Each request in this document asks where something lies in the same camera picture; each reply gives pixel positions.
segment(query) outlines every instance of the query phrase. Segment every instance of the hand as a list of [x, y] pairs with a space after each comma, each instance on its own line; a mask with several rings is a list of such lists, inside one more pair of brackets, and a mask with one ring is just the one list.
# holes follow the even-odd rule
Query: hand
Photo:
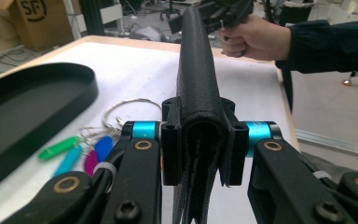
[[249, 15], [245, 23], [220, 30], [219, 34], [222, 53], [228, 57], [240, 57], [245, 52], [244, 56], [256, 60], [284, 61], [289, 55], [290, 29], [253, 14]]

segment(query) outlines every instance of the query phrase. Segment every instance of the sf logo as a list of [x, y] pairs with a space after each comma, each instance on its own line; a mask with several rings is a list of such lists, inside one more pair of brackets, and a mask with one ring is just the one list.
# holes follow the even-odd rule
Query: sf logo
[[21, 7], [27, 21], [42, 21], [48, 15], [48, 9], [44, 0], [22, 0]]

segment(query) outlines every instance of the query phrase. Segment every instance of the green key tag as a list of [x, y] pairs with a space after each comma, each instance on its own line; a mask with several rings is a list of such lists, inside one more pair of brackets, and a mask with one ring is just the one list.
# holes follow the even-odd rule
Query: green key tag
[[47, 161], [64, 151], [67, 151], [80, 143], [80, 137], [72, 136], [69, 137], [56, 145], [43, 149], [42, 152], [37, 156], [40, 160]]

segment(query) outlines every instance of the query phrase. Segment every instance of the black sleeve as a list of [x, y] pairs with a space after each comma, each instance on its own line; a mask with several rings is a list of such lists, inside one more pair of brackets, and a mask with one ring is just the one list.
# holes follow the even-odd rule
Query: black sleeve
[[358, 21], [337, 25], [307, 21], [289, 28], [289, 58], [276, 62], [279, 68], [301, 73], [358, 71]]

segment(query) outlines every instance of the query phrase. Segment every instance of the white tabletop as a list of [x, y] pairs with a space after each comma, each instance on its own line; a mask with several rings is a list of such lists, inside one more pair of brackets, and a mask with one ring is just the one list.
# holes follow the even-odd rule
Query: white tabletop
[[[117, 45], [115, 41], [111, 44], [104, 42], [83, 40], [32, 63], [84, 64], [94, 70], [99, 88], [95, 102], [57, 133], [45, 147], [76, 135], [81, 127], [101, 127], [104, 110], [122, 100], [147, 98], [161, 103], [175, 96], [179, 64], [179, 53], [176, 50], [134, 48]], [[275, 121], [285, 140], [297, 148], [292, 118], [275, 66], [221, 57], [215, 57], [214, 62], [220, 95], [236, 103], [237, 118]], [[154, 105], [145, 103], [125, 105], [115, 110], [112, 117], [109, 117], [114, 125], [115, 116], [124, 120], [161, 118], [160, 111]], [[45, 162], [39, 161], [36, 156], [37, 152], [0, 183], [0, 221], [30, 202], [63, 159], [61, 155]], [[78, 162], [75, 169], [81, 169], [81, 162]], [[208, 223], [256, 223], [247, 197], [251, 164], [252, 159], [247, 159], [240, 187], [221, 187], [217, 175]], [[172, 187], [163, 187], [161, 223], [171, 223], [171, 215]]]

